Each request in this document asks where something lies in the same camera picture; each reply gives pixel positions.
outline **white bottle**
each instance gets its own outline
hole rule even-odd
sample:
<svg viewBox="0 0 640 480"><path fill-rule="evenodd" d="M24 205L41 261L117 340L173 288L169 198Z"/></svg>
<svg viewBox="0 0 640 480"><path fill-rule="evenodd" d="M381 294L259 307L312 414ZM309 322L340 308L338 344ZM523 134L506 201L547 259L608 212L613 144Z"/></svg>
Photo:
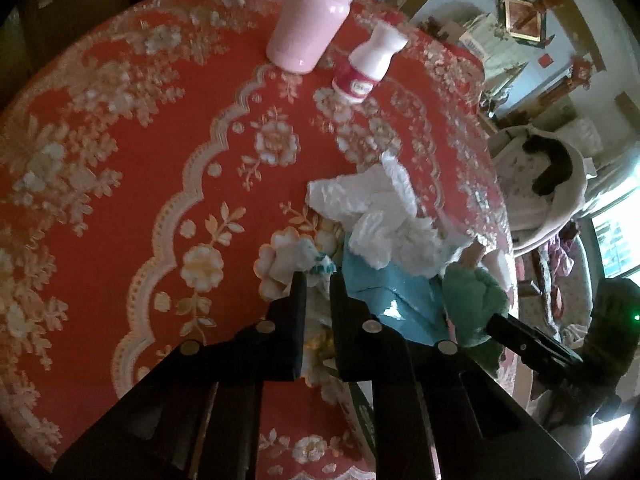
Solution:
<svg viewBox="0 0 640 480"><path fill-rule="evenodd" d="M385 76L391 57L409 39L386 22L379 21L368 41L349 54L349 61L338 68L332 85L350 103L361 103Z"/></svg>

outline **white paper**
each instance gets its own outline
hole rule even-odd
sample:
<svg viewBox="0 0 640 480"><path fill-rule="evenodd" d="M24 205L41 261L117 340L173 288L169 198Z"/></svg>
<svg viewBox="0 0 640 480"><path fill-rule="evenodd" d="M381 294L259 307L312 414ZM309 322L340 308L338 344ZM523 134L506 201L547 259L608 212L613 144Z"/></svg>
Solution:
<svg viewBox="0 0 640 480"><path fill-rule="evenodd" d="M414 276L432 278L472 241L444 216L444 238L433 219L417 217L409 174L387 152L364 173L310 182L306 203L351 231L351 252L374 269L393 262Z"/></svg>

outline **pink thermos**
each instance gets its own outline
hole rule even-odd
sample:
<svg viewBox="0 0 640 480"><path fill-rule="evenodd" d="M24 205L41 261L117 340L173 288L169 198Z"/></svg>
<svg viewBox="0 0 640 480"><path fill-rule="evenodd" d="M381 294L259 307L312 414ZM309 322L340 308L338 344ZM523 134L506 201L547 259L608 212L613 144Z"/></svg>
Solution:
<svg viewBox="0 0 640 480"><path fill-rule="evenodd" d="M286 72L311 72L344 23L353 0L287 0L267 45L267 57Z"/></svg>

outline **crumpled tissue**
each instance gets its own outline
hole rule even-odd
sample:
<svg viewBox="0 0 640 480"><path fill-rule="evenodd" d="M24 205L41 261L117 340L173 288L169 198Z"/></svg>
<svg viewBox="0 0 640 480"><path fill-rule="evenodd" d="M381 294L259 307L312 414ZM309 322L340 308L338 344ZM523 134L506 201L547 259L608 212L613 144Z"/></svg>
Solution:
<svg viewBox="0 0 640 480"><path fill-rule="evenodd" d="M433 219L417 217L409 173L389 152L363 173L309 182L306 203L350 231L350 251L374 269L393 262L413 276L432 278L472 242L444 216L444 239Z"/></svg>
<svg viewBox="0 0 640 480"><path fill-rule="evenodd" d="M325 299L329 299L329 280L336 267L332 259L321 254L308 238L300 238L294 243L276 249L276 258L269 270L270 278L287 285L284 295L289 294L293 273L297 270L306 274L307 288L316 287Z"/></svg>

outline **green cloth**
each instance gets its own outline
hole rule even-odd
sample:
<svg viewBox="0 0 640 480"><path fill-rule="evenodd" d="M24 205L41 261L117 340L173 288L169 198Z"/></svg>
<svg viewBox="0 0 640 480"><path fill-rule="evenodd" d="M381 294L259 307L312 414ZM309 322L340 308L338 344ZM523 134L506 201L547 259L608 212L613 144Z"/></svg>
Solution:
<svg viewBox="0 0 640 480"><path fill-rule="evenodd" d="M461 347L488 341L485 327L493 314L506 316L509 298L496 279L485 269L469 269L450 264L442 280L442 293L449 319L456 326Z"/></svg>
<svg viewBox="0 0 640 480"><path fill-rule="evenodd" d="M478 346L463 348L462 351L480 365L494 379L498 378L500 363L504 360L504 346L492 337Z"/></svg>

